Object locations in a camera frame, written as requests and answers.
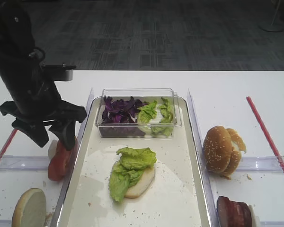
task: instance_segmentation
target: red stick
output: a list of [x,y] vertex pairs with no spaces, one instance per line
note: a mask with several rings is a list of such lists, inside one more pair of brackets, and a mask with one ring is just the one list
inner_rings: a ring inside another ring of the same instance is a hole
[[13,129],[13,131],[11,132],[11,134],[9,135],[8,139],[6,140],[5,144],[3,145],[1,151],[0,151],[0,160],[2,158],[2,156],[4,155],[4,153],[6,152],[6,150],[8,149],[11,141],[13,140],[15,134],[17,132],[17,129]]
[[261,128],[262,128],[262,131],[263,131],[263,133],[264,133],[264,135],[265,135],[265,137],[266,137],[266,139],[267,139],[267,141],[268,141],[268,143],[269,143],[271,149],[273,150],[275,156],[278,157],[279,162],[280,162],[280,165],[283,167],[283,166],[284,166],[284,163],[283,163],[282,159],[279,158],[281,155],[280,155],[278,149],[276,148],[275,143],[273,142],[273,139],[272,139],[271,136],[269,135],[268,130],[267,130],[267,128],[265,127],[265,125],[264,125],[264,123],[263,123],[263,121],[262,121],[262,119],[261,119],[261,117],[260,117],[260,114],[258,113],[258,111],[257,111],[257,109],[256,109],[256,107],[255,107],[255,105],[254,105],[254,103],[252,102],[251,98],[248,96],[248,97],[246,97],[246,99],[247,99],[247,101],[248,101],[248,103],[249,103],[249,105],[250,105],[250,108],[251,108],[252,112],[254,112],[254,115],[255,115],[255,117],[256,117],[256,119],[257,119],[257,122],[259,122],[259,124],[260,124],[260,126],[261,126]]

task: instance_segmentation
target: white table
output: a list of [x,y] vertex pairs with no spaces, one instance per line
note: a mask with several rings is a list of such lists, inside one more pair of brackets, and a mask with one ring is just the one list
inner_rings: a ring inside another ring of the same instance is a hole
[[[174,89],[185,99],[190,89],[203,138],[215,125],[232,127],[243,137],[248,156],[273,156],[245,99],[250,96],[279,152],[284,155],[284,72],[75,71],[73,81],[56,84],[64,100],[83,106],[86,105],[91,87],[95,97],[101,96],[104,88],[164,87]],[[6,100],[10,100],[10,96],[0,79],[0,104]],[[10,124],[13,120],[11,116],[3,117],[0,114],[0,149],[12,130]],[[6,154],[46,155],[44,149],[37,149],[21,133],[17,136],[23,137],[23,141],[10,147]],[[34,146],[34,152],[31,152],[32,149],[23,149],[26,143]],[[281,193],[280,196],[284,198],[284,191]],[[284,220],[284,211],[275,214],[274,219]]]

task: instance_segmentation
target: black robotic arm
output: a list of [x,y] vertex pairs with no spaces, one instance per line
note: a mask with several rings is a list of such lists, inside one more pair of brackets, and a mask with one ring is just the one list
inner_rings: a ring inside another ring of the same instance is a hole
[[75,122],[82,122],[85,108],[61,99],[54,79],[75,66],[44,66],[45,52],[36,47],[28,14],[17,0],[0,0],[0,76],[13,101],[0,106],[3,115],[16,120],[12,126],[43,147],[49,140],[45,126],[67,150],[75,146]]

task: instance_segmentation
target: metal tray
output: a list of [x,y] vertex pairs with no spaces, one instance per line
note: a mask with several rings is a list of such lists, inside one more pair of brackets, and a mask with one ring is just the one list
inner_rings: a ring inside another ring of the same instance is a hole
[[[171,138],[151,139],[102,138],[95,126],[100,98],[93,101],[58,226],[209,226],[188,109],[178,101],[182,126]],[[156,175],[142,196],[116,204],[108,180],[116,151],[126,146],[156,152]]]

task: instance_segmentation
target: top bun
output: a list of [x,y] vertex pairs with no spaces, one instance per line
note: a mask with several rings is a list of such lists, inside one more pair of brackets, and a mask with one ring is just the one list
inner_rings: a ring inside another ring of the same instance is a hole
[[234,129],[215,126],[207,132],[204,152],[209,171],[229,177],[240,163],[241,151],[246,152],[246,146]]

